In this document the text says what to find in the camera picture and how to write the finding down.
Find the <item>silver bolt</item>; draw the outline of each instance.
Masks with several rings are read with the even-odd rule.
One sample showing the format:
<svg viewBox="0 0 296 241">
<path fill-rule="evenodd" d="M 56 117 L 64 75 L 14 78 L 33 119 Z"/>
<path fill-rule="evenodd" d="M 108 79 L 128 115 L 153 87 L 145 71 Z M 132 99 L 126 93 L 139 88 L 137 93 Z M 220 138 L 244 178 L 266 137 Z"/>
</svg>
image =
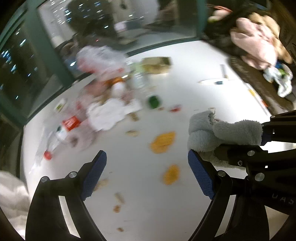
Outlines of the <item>silver bolt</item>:
<svg viewBox="0 0 296 241">
<path fill-rule="evenodd" d="M 253 156 L 254 154 L 255 154 L 255 152 L 254 151 L 248 151 L 248 156 Z"/>
<path fill-rule="evenodd" d="M 261 182 L 261 181 L 264 179 L 264 177 L 265 177 L 265 175 L 264 175 L 262 172 L 260 172 L 260 173 L 257 173 L 257 174 L 256 174 L 256 176 L 255 176 L 255 180 L 256 180 L 257 182 Z"/>
<path fill-rule="evenodd" d="M 220 177 L 224 177 L 224 176 L 226 175 L 226 173 L 225 173 L 224 171 L 219 171 L 219 172 L 218 172 L 218 175 L 219 175 Z"/>
<path fill-rule="evenodd" d="M 46 182 L 47 180 L 48 180 L 48 177 L 42 177 L 42 178 L 41 178 L 41 182 L 42 182 L 42 183 Z"/>
<path fill-rule="evenodd" d="M 70 174 L 69 174 L 69 177 L 70 178 L 74 178 L 74 177 L 76 177 L 77 176 L 77 172 L 71 172 Z"/>
</svg>

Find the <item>blue gripper pad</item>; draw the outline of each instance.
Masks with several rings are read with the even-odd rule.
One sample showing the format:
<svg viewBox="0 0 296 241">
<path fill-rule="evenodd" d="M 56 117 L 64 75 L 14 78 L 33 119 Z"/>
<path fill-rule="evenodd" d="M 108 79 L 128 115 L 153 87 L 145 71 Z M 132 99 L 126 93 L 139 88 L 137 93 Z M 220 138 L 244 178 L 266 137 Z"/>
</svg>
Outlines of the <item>blue gripper pad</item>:
<svg viewBox="0 0 296 241">
<path fill-rule="evenodd" d="M 101 154 L 96 157 L 92 168 L 86 175 L 86 178 L 83 181 L 82 192 L 81 192 L 81 200 L 85 201 L 87 197 L 90 197 L 93 193 L 93 190 L 96 184 L 99 181 L 99 178 L 107 164 L 107 154 L 104 151 L 100 151 Z"/>
<path fill-rule="evenodd" d="M 188 163 L 203 194 L 212 200 L 215 196 L 213 180 L 192 150 L 188 152 Z"/>
</svg>

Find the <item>pink cloth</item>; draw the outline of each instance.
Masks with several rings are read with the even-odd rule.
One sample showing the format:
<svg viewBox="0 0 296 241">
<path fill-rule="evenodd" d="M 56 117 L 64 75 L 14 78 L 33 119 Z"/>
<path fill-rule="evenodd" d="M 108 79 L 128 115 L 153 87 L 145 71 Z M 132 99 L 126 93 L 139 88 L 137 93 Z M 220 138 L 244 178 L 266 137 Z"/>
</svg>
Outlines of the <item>pink cloth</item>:
<svg viewBox="0 0 296 241">
<path fill-rule="evenodd" d="M 256 69 L 275 66 L 277 54 L 273 46 L 271 30 L 247 18 L 237 19 L 238 30 L 230 32 L 232 42 L 248 54 L 242 60 Z"/>
</svg>

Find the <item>white tabletop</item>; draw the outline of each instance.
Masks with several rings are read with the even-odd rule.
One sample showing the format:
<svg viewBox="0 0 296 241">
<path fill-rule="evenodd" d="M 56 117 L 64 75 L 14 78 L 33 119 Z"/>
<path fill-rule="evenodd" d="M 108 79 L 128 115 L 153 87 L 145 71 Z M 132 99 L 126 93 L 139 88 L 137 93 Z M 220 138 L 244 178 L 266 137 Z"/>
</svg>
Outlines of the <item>white tabletop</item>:
<svg viewBox="0 0 296 241">
<path fill-rule="evenodd" d="M 202 219 L 210 199 L 203 195 L 187 161 L 187 138 L 189 118 L 197 113 L 216 108 L 216 117 L 230 123 L 243 119 L 261 123 L 269 121 L 258 101 L 248 91 L 227 64 L 227 55 L 202 42 L 186 42 L 153 49 L 135 56 L 170 56 L 173 66 L 168 74 L 150 76 L 164 110 L 150 110 L 144 106 L 138 112 L 140 120 L 126 118 L 109 131 L 97 134 L 95 142 L 86 150 L 78 152 L 65 148 L 51 161 L 31 170 L 38 148 L 43 122 L 52 115 L 52 110 L 61 98 L 74 100 L 78 91 L 94 77 L 89 76 L 69 88 L 40 111 L 25 127 L 23 137 L 23 166 L 30 197 L 42 176 L 50 179 L 64 178 L 71 171 L 78 171 L 85 162 L 90 162 L 99 150 L 107 153 L 107 165 L 100 178 L 108 178 L 105 187 L 87 198 L 85 205 L 94 222 L 107 240 L 126 241 L 180 241 L 188 240 Z M 202 85 L 205 79 L 221 78 L 220 64 L 226 66 L 231 85 Z M 181 104 L 182 109 L 170 113 L 167 109 Z M 125 134 L 138 130 L 138 137 Z M 176 141 L 163 154 L 154 154 L 149 149 L 153 139 L 164 132 L 175 131 Z M 265 147 L 271 152 L 282 151 L 289 146 L 271 142 Z M 177 164 L 180 179 L 171 186 L 162 183 L 166 169 Z M 238 169 L 224 169 L 230 176 L 243 178 L 246 173 Z M 125 199 L 120 213 L 114 213 L 118 204 L 114 194 L 120 192 Z M 231 214 L 234 197 L 219 233 L 224 232 Z"/>
</svg>

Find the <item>gray microfiber cloth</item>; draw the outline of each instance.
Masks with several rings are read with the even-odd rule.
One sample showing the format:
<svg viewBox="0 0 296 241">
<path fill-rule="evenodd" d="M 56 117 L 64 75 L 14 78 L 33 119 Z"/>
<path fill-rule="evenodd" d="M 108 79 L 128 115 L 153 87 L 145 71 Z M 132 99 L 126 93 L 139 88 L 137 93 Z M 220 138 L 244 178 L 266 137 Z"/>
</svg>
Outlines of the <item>gray microfiber cloth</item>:
<svg viewBox="0 0 296 241">
<path fill-rule="evenodd" d="M 262 132 L 261 124 L 257 121 L 241 120 L 233 124 L 217 121 L 215 114 L 207 110 L 190 118 L 187 146 L 214 166 L 244 169 L 219 160 L 214 150 L 221 144 L 260 145 Z"/>
</svg>

